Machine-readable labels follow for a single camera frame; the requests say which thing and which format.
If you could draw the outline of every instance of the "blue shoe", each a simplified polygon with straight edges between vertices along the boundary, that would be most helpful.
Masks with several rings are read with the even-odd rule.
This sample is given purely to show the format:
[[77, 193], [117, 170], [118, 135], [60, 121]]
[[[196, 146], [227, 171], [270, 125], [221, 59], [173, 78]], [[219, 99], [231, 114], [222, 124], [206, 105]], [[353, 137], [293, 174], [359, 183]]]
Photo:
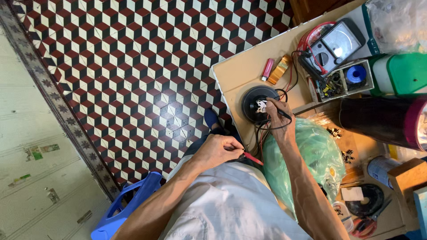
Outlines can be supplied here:
[[210, 130], [212, 130], [212, 125], [215, 123], [221, 126], [218, 120], [218, 116], [211, 108], [205, 110], [205, 115], [203, 117], [205, 118], [205, 122]]

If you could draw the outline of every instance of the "dark pants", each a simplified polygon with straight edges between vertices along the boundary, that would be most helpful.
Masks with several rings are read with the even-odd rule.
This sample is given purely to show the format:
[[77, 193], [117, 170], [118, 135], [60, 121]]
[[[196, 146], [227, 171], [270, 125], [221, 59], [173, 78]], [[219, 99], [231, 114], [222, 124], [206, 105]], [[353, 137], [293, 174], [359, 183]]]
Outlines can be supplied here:
[[[215, 128], [214, 130], [210, 131], [205, 136], [202, 136], [200, 139], [198, 139], [197, 141], [192, 143], [188, 147], [187, 151], [185, 151], [185, 153], [182, 157], [195, 154], [199, 150], [199, 148], [203, 145], [203, 143], [206, 141], [209, 134], [218, 134], [218, 135], [224, 135], [224, 136], [227, 135], [223, 128], [221, 128], [221, 127]], [[243, 145], [242, 140], [240, 139], [240, 136], [238, 133], [234, 134], [233, 137], [236, 138]], [[241, 163], [247, 164], [247, 165], [252, 166], [252, 167], [254, 166], [253, 162], [249, 159], [245, 159], [245, 160], [241, 161]]]

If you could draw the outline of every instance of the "blue plastic stool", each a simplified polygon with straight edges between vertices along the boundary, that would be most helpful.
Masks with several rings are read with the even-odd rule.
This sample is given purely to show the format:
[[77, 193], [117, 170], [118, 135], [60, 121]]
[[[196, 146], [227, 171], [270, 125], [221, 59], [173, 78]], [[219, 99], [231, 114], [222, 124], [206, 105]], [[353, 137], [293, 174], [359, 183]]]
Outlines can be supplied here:
[[[110, 208], [99, 221], [95, 230], [91, 233], [92, 240], [110, 239], [119, 229], [119, 227], [125, 222], [125, 220], [131, 215], [131, 213], [135, 211], [135, 209], [137, 209], [142, 202], [144, 202], [148, 197], [150, 197], [153, 192], [157, 191], [157, 189], [160, 188], [161, 178], [162, 175], [160, 173], [150, 172], [143, 180], [123, 188], [120, 195], [111, 204]], [[121, 204], [123, 196], [127, 192], [137, 187], [140, 188], [138, 189], [130, 203], [123, 209], [123, 206]], [[117, 209], [120, 209], [122, 211], [119, 212], [116, 216], [113, 216], [114, 212]]]

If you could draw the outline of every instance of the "forearm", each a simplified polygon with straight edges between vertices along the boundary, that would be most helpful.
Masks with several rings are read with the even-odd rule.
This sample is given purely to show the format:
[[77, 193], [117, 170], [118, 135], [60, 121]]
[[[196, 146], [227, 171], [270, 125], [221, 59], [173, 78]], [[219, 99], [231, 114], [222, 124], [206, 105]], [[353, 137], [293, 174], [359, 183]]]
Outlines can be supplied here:
[[309, 172], [296, 143], [279, 143], [299, 225], [314, 239], [349, 239], [344, 225]]
[[145, 200], [120, 226], [112, 240], [158, 239], [189, 185], [199, 175], [194, 161], [181, 169]]

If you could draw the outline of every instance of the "black disc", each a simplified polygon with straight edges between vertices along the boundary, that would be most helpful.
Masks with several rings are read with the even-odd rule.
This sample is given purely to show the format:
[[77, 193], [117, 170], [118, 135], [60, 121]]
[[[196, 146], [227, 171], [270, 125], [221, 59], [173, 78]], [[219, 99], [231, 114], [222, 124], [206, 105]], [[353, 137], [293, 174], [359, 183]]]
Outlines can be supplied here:
[[249, 89], [242, 98], [242, 113], [251, 123], [259, 123], [267, 119], [267, 113], [257, 113], [257, 100], [265, 100], [267, 97], [278, 98], [279, 94], [271, 87], [256, 86]]
[[369, 199], [369, 202], [362, 204], [361, 201], [346, 201], [345, 205], [351, 214], [358, 217], [366, 217], [374, 214], [384, 203], [384, 193], [381, 188], [374, 184], [363, 184], [363, 196]]

